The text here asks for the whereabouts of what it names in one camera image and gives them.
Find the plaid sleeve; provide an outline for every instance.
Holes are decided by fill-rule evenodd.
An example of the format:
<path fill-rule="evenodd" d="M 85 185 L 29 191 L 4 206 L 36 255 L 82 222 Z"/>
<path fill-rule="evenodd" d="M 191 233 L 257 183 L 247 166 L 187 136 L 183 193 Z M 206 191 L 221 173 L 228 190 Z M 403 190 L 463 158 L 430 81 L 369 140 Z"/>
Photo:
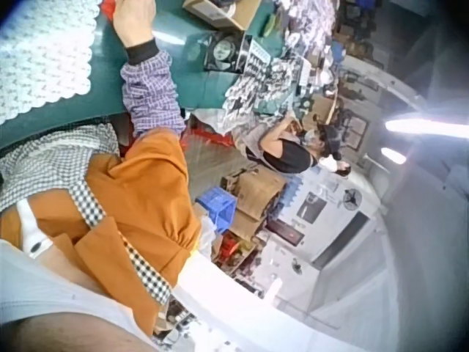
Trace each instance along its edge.
<path fill-rule="evenodd" d="M 132 117 L 135 136 L 157 127 L 169 128 L 178 136 L 184 131 L 170 66 L 171 57 L 160 51 L 148 60 L 137 65 L 127 63 L 121 69 L 124 105 Z"/>

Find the plastic bag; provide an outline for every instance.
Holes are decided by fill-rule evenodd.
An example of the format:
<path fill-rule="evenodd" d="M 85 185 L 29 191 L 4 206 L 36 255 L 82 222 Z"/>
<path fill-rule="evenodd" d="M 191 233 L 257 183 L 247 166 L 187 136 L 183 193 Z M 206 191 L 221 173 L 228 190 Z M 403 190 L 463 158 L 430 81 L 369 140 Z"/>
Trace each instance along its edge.
<path fill-rule="evenodd" d="M 217 230 L 217 227 L 206 215 L 201 217 L 200 223 L 202 228 L 200 230 L 199 252 L 204 257 L 210 259 L 212 256 L 212 242 L 216 238 L 215 231 Z"/>

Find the face mask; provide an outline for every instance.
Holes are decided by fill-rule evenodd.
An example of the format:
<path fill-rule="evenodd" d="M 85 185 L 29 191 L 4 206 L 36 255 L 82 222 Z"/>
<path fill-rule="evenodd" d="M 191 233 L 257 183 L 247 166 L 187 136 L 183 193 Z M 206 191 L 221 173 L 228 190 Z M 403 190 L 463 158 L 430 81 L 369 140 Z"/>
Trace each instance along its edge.
<path fill-rule="evenodd" d="M 320 142 L 320 135 L 319 135 L 319 131 L 317 130 L 309 130 L 308 132 L 306 132 L 303 138 L 303 143 L 305 145 L 318 144 L 319 142 Z"/>

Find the green table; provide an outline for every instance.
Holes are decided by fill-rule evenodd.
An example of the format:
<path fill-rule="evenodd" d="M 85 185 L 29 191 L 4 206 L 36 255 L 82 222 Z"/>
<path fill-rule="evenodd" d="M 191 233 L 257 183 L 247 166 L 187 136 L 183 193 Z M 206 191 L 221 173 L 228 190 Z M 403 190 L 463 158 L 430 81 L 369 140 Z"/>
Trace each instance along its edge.
<path fill-rule="evenodd" d="M 158 14 L 154 30 L 158 46 L 168 51 L 173 58 L 171 73 L 177 85 L 181 107 L 220 108 L 225 91 L 235 82 L 237 75 L 203 71 L 207 38 L 214 29 L 184 10 L 183 2 L 157 0 Z M 258 36 L 272 11 L 272 1 L 263 0 L 248 33 Z M 259 42 L 271 55 L 278 56 L 281 53 L 279 33 L 272 33 Z M 97 19 L 92 52 L 89 93 L 32 109 L 0 125 L 0 149 L 52 128 L 125 110 L 119 74 L 126 60 L 125 51 L 103 14 Z"/>

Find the floor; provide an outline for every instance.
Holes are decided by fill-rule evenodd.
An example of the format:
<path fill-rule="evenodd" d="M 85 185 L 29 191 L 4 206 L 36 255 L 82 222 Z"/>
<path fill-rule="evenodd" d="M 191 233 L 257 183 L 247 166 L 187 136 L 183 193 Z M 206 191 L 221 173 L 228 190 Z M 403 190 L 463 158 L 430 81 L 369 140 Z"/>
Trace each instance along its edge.
<path fill-rule="evenodd" d="M 185 160 L 189 170 L 189 193 L 194 201 L 207 189 L 219 186 L 223 176 L 248 165 L 234 147 L 209 143 L 199 136 L 189 136 Z"/>

